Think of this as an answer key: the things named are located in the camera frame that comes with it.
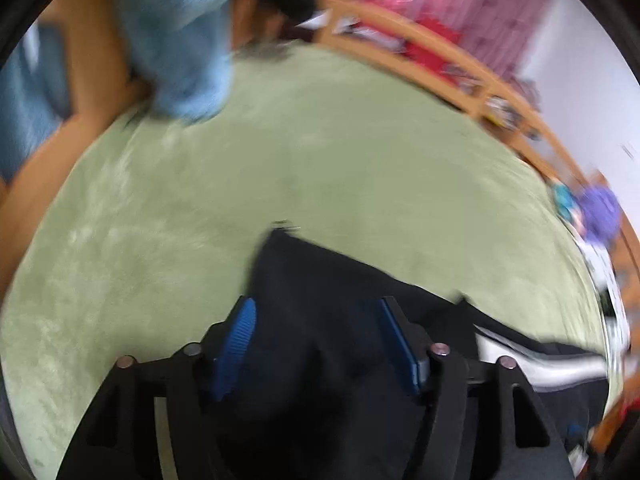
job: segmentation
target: metal screw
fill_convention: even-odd
[[[444,343],[434,343],[431,345],[431,351],[436,355],[449,355],[449,345]]]
[[[202,352],[202,347],[200,346],[200,343],[189,343],[182,349],[182,351],[192,357]]]
[[[116,366],[118,368],[129,368],[133,366],[136,362],[136,359],[130,355],[123,355],[122,357],[118,357],[116,361]]]
[[[500,357],[498,359],[498,362],[500,363],[500,366],[504,366],[509,370],[513,370],[516,366],[518,366],[518,362],[516,361],[516,359],[508,355],[503,355],[502,357]]]

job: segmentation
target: purple toy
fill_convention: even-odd
[[[622,210],[618,199],[606,186],[589,186],[577,197],[582,210],[585,240],[609,244],[620,230]]]

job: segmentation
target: wooden furniture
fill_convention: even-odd
[[[270,12],[256,18],[256,0],[235,0],[233,10],[234,46],[251,40],[256,30],[273,36],[282,20]],[[328,25],[316,42],[365,60],[405,78],[459,108],[472,120],[483,123],[490,113],[486,101],[499,96],[509,102],[522,117],[511,132],[497,132],[498,138],[518,156],[547,178],[562,176],[572,186],[588,182],[578,165],[556,136],[527,102],[487,67],[462,49],[388,10],[356,0],[319,0],[330,12]],[[421,69],[404,57],[362,40],[334,34],[338,20],[357,16],[383,30],[410,40],[463,68],[478,81],[478,87],[465,93],[454,85]],[[68,77],[72,94],[73,116],[29,158],[10,186],[0,181],[0,298],[3,298],[47,207],[55,198],[78,158],[111,122],[135,102],[148,96],[148,86],[130,78],[124,43],[118,34],[113,0],[54,0],[42,16],[57,23],[66,44]],[[255,20],[267,20],[255,27]],[[535,130],[553,148],[552,161],[540,155],[527,141]],[[640,310],[640,242],[628,219],[623,218],[620,236],[610,251],[620,278],[625,306]],[[634,330],[632,346],[640,346],[640,328]],[[628,382],[627,391],[640,383]],[[596,432],[595,442],[605,446],[607,428],[615,427],[616,413],[610,415]]]

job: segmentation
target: red cloth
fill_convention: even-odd
[[[445,27],[435,18],[424,17],[421,20],[418,20],[418,24],[432,30],[437,35],[443,37],[445,40],[449,40],[453,44],[458,44],[460,37],[462,36],[459,32]],[[431,50],[426,50],[415,43],[407,42],[406,56],[452,84],[456,83],[455,79],[451,76],[442,73],[444,66],[447,64],[447,60],[437,54],[434,54]]]
[[[622,403],[622,409],[620,410],[620,421],[626,419],[626,414],[628,412],[636,412],[640,410],[640,397],[636,397],[633,400],[625,400]]]

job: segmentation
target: green carpet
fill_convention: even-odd
[[[2,308],[0,355],[34,472],[55,478],[123,354],[222,320],[274,221],[527,335],[599,351],[596,297],[537,174],[426,92],[316,46],[236,58],[203,124],[130,112],[82,157]]]

